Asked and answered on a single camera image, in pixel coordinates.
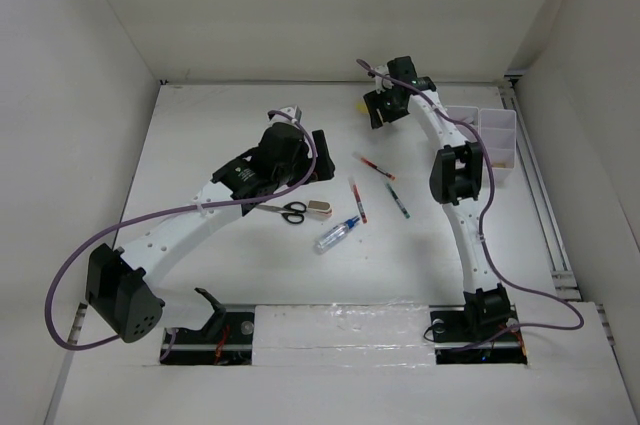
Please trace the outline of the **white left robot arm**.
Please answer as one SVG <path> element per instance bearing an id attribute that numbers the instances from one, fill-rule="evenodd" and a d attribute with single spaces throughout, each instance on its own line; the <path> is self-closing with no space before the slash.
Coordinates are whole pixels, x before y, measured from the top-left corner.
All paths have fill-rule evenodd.
<path id="1" fill-rule="evenodd" d="M 333 178 L 325 134 L 307 142 L 287 122 L 265 129 L 257 146 L 227 162 L 197 192 L 186 211 L 170 215 L 118 249 L 102 244 L 88 261 L 88 304 L 125 343 L 142 339 L 161 321 L 159 285 L 169 271 L 215 232 L 249 214 L 282 187 Z"/>

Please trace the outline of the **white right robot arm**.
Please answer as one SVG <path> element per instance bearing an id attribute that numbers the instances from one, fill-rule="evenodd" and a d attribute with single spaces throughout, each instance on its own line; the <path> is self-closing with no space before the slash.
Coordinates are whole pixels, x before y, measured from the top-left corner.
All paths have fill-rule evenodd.
<path id="1" fill-rule="evenodd" d="M 488 199 L 481 205 L 483 172 L 491 165 L 479 132 L 449 116 L 436 85 L 417 75 L 409 56 L 376 68 L 362 59 L 356 62 L 375 80 L 375 90 L 364 96 L 371 127 L 410 115 L 434 149 L 429 188 L 447 216 L 462 268 L 464 308 L 458 340 L 471 348 L 501 337 L 509 332 L 513 310 L 507 280 L 495 270 L 484 233 L 495 178 L 489 176 Z"/>

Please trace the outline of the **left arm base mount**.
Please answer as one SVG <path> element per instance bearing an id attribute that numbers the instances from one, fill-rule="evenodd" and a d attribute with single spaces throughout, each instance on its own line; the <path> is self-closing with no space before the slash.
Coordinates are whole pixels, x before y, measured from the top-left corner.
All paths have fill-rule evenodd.
<path id="1" fill-rule="evenodd" d="M 256 306 L 223 304 L 201 287 L 194 291 L 207 305 L 202 324 L 164 331 L 159 363 L 167 366 L 250 366 Z"/>

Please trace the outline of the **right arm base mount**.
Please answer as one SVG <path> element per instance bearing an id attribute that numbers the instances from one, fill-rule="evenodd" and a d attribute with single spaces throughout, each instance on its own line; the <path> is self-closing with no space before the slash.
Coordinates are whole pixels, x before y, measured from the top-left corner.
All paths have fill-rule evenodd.
<path id="1" fill-rule="evenodd" d="M 506 318 L 474 329 L 462 307 L 430 307 L 423 340 L 434 346 L 437 365 L 527 365 L 522 334 L 511 330 L 515 309 Z"/>

